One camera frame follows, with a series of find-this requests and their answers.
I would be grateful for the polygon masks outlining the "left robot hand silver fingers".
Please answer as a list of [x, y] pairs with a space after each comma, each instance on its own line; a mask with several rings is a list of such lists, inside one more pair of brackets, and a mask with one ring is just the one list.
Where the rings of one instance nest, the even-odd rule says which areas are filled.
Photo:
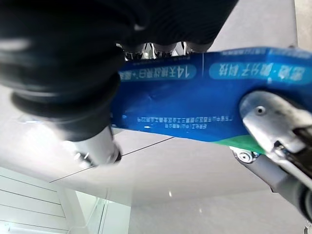
[[312, 220], [312, 114], [267, 91], [245, 95], [242, 122], [264, 150], [231, 147], [236, 160]]

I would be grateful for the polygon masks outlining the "right robot hand black cloth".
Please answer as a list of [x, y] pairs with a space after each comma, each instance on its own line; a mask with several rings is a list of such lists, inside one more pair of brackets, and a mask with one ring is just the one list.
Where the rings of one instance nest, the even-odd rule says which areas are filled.
[[71, 143], [87, 166], [121, 160], [110, 106], [126, 59], [184, 41], [205, 52], [235, 0], [3, 0], [0, 83], [22, 112]]

